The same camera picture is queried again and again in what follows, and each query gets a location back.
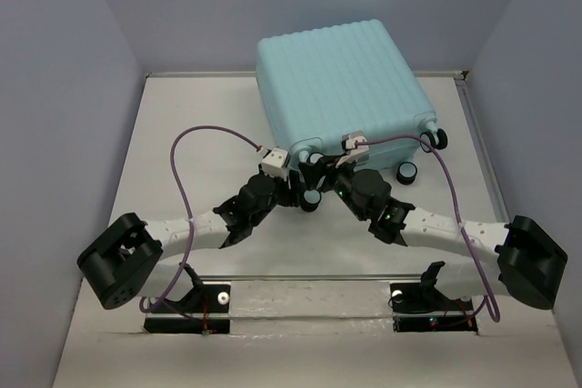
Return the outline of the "light blue suitcase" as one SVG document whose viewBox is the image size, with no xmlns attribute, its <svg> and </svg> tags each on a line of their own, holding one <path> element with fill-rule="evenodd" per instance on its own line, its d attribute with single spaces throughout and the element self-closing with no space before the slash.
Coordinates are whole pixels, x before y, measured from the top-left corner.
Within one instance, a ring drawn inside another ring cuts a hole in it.
<svg viewBox="0 0 582 388">
<path fill-rule="evenodd" d="M 256 49 L 256 82 L 276 145 L 293 170 L 338 155 L 352 133 L 372 143 L 361 169 L 417 175 L 417 150 L 448 146 L 437 112 L 377 19 L 267 37 Z"/>
</svg>

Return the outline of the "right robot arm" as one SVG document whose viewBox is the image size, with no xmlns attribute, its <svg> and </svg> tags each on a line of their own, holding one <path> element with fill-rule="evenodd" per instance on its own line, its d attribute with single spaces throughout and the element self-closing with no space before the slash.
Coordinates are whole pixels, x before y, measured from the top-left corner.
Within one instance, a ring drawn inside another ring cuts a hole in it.
<svg viewBox="0 0 582 388">
<path fill-rule="evenodd" d="M 492 293 L 553 309 L 567 254 L 535 220 L 517 215 L 508 223 L 461 222 L 434 214 L 397 200 L 377 170 L 357 170 L 342 156 L 315 154 L 302 172 L 309 184 L 334 191 L 379 241 L 470 259 L 469 265 L 436 261 L 427 267 L 418 286 L 425 306 Z"/>
</svg>

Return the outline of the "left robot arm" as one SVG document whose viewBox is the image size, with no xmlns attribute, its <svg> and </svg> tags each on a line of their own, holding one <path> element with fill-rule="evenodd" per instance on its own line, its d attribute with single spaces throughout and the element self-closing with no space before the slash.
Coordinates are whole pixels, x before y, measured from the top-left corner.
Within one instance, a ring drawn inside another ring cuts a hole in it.
<svg viewBox="0 0 582 388">
<path fill-rule="evenodd" d="M 166 275 L 184 275 L 191 251 L 239 244 L 277 206 L 298 207 L 303 187 L 296 170 L 282 178 L 260 172 L 237 195 L 191 219 L 145 221 L 135 213 L 122 214 L 86 247 L 76 264 L 106 310 L 137 296 L 156 298 L 161 293 L 154 290 L 154 278 L 162 273 L 162 260 L 180 254 L 181 264 Z"/>
</svg>

